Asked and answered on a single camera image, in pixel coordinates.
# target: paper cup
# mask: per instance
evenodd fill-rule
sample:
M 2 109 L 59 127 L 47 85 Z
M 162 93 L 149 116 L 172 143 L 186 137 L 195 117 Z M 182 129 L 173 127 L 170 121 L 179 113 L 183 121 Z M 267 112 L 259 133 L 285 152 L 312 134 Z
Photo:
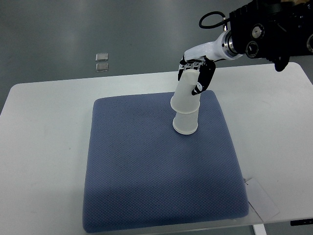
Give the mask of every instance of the paper cup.
M 174 129 L 183 135 L 190 135 L 198 128 L 198 113 L 199 109 L 190 114 L 176 113 L 173 120 Z
M 175 93 L 171 99 L 171 107 L 181 114 L 190 114 L 196 111 L 200 106 L 200 94 L 191 95 L 198 81 L 199 71 L 185 70 Z

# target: blue cushion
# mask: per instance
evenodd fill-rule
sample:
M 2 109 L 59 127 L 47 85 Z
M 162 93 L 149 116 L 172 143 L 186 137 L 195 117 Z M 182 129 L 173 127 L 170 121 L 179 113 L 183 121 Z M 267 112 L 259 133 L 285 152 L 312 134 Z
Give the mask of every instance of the blue cushion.
M 215 94 L 201 94 L 199 127 L 189 136 L 173 129 L 172 96 L 95 101 L 83 205 L 86 232 L 248 214 L 244 181 Z

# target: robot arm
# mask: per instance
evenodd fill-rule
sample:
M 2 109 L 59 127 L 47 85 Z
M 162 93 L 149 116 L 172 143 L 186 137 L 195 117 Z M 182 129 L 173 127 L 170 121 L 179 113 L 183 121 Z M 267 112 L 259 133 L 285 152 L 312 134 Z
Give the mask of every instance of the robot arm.
M 223 21 L 213 26 L 202 25 L 203 19 L 219 14 Z M 187 50 L 179 65 L 179 79 L 184 70 L 200 71 L 192 95 L 205 91 L 215 70 L 215 62 L 234 60 L 246 54 L 249 58 L 266 58 L 282 71 L 290 56 L 313 54 L 313 0 L 295 5 L 280 0 L 253 0 L 238 8 L 226 19 L 221 12 L 204 15 L 199 26 L 224 26 L 224 32 L 214 42 Z

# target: concrete floor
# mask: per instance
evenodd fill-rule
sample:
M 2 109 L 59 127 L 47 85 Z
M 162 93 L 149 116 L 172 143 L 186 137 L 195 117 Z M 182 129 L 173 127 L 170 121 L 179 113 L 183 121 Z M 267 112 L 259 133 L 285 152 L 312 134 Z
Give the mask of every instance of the concrete floor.
M 18 83 L 176 71 L 185 50 L 214 41 L 204 30 L 209 11 L 228 13 L 249 0 L 0 0 L 0 112 Z M 109 53 L 109 71 L 95 71 L 95 55 Z M 293 57 L 313 81 L 313 56 Z M 217 67 L 268 63 L 221 61 Z M 266 225 L 268 235 L 313 234 L 313 226 Z M 251 235 L 252 227 L 190 234 Z

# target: white table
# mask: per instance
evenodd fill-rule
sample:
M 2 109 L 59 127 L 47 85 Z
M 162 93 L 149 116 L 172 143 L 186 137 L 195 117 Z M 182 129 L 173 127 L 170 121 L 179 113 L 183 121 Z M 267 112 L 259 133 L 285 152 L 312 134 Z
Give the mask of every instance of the white table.
M 82 206 L 94 101 L 172 92 L 176 85 L 177 72 L 164 72 L 14 86 L 0 115 L 0 234 L 85 234 Z M 209 88 L 222 107 L 243 177 L 255 178 L 280 211 L 267 222 L 312 218 L 313 86 L 300 66 L 290 63 L 280 73 L 273 65 L 217 69 Z M 251 209 L 236 220 L 119 234 L 260 223 Z

